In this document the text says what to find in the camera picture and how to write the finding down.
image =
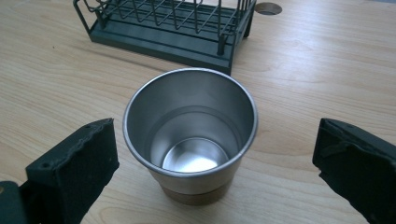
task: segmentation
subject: cup rim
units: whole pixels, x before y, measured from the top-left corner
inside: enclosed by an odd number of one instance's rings
[[[223,163],[222,165],[219,165],[217,167],[214,167],[212,169],[209,170],[204,170],[204,171],[200,171],[200,172],[193,172],[193,173],[182,173],[182,172],[176,172],[176,171],[171,171],[171,170],[166,170],[163,169],[162,167],[156,166],[154,164],[152,164],[151,162],[147,161],[146,159],[144,159],[138,152],[137,150],[134,148],[134,145],[132,144],[130,138],[129,138],[129,133],[128,133],[128,127],[127,127],[127,120],[128,120],[128,115],[131,109],[131,105],[134,102],[134,100],[136,99],[136,97],[139,95],[139,93],[145,89],[148,85],[152,84],[153,82],[157,81],[158,79],[161,79],[163,77],[167,77],[170,76],[172,74],[176,74],[176,73],[180,73],[180,72],[185,72],[185,71],[200,71],[200,72],[207,72],[210,74],[214,74],[214,75],[219,75],[223,78],[228,79],[229,81],[231,81],[233,84],[235,84],[237,87],[239,87],[247,96],[247,98],[250,101],[250,105],[251,105],[251,109],[253,112],[253,126],[250,132],[250,136],[248,138],[248,140],[246,141],[246,143],[244,144],[244,146],[242,147],[242,149],[235,155],[233,156],[230,160],[226,161],[225,163]],[[168,175],[168,176],[173,176],[173,177],[182,177],[182,178],[191,178],[191,177],[197,177],[197,176],[202,176],[202,175],[210,175],[210,174],[214,174],[217,173],[229,166],[231,166],[232,164],[234,164],[235,162],[237,162],[238,160],[240,160],[242,158],[242,156],[248,151],[248,149],[250,148],[251,144],[253,143],[254,137],[256,135],[257,132],[257,127],[258,127],[258,113],[257,113],[257,108],[256,105],[254,103],[253,97],[248,93],[248,91],[235,79],[233,79],[230,76],[227,76],[219,71],[213,70],[213,69],[207,69],[207,68],[200,68],[200,67],[192,67],[192,68],[181,68],[181,69],[177,69],[177,70],[172,70],[166,73],[163,73],[159,76],[156,76],[155,78],[151,79],[149,82],[147,82],[145,85],[143,85],[141,88],[139,88],[137,90],[137,92],[134,94],[134,96],[131,98],[131,100],[129,101],[128,105],[126,106],[125,112],[124,112],[124,116],[123,116],[123,120],[122,120],[122,131],[123,131],[123,137],[125,140],[125,143],[127,145],[127,147],[129,148],[129,150],[131,151],[132,155],[144,166],[146,166],[147,168],[149,168],[151,171],[154,171],[156,173],[162,174],[162,175]]]

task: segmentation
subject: table surface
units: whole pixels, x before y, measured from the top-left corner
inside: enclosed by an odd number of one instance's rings
[[[72,1],[1,1],[0,180],[23,183],[74,130],[114,118],[120,168],[82,223],[364,223],[311,160],[320,118],[396,144],[396,4],[276,3],[276,16],[255,12],[233,62],[258,107],[255,141],[226,196],[194,207],[163,194],[121,129],[138,88],[186,66],[92,43]]]

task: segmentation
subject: stainless steel cup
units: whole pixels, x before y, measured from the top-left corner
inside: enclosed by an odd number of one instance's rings
[[[123,132],[168,196],[205,204],[227,191],[257,125],[253,99],[238,82],[214,70],[186,68],[136,92]]]

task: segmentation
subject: cup bottom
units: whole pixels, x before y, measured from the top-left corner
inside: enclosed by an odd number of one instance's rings
[[[161,188],[163,189],[163,192],[166,194],[166,196],[168,196],[169,198],[173,199],[178,203],[199,206],[199,205],[207,205],[210,203],[214,203],[219,199],[221,199],[227,192],[228,188],[231,186],[231,182],[233,181],[231,180],[225,185],[219,187],[218,189],[214,189],[208,193],[203,193],[203,194],[182,194],[164,188],[163,186],[161,186]]]
[[[227,154],[215,142],[189,138],[177,143],[166,154],[163,169],[181,173],[210,170],[228,161]]]

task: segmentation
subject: dish drying rack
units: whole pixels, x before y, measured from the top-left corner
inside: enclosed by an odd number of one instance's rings
[[[89,27],[74,7],[92,42],[206,67],[231,74],[233,55],[249,35],[256,0],[82,0],[96,21]]]

